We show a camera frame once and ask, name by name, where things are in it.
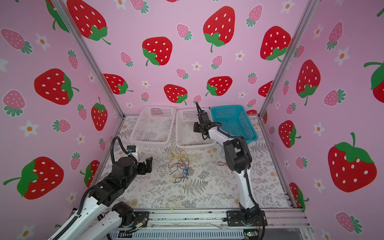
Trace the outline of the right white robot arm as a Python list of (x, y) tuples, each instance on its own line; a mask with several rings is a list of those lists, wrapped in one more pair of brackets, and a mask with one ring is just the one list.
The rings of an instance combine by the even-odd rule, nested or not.
[(266, 220), (259, 204), (254, 199), (250, 171), (252, 156), (243, 136), (232, 136), (221, 130), (222, 123), (212, 122), (206, 111), (196, 103), (198, 122), (194, 123), (194, 132), (201, 133), (203, 139), (213, 139), (224, 148), (225, 160), (229, 169), (236, 173), (240, 193), (240, 218), (244, 225), (256, 223), (265, 228)]

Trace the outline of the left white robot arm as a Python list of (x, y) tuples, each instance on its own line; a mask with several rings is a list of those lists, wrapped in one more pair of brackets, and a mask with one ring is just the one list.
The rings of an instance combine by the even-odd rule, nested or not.
[(115, 160), (110, 150), (112, 171), (99, 183), (90, 187), (82, 196), (77, 211), (50, 238), (52, 240), (101, 240), (119, 227), (128, 227), (132, 234), (145, 225), (147, 218), (139, 221), (134, 210), (125, 202), (115, 203), (136, 176), (152, 172), (153, 158), (138, 161), (136, 146), (124, 147), (116, 136), (125, 156)]

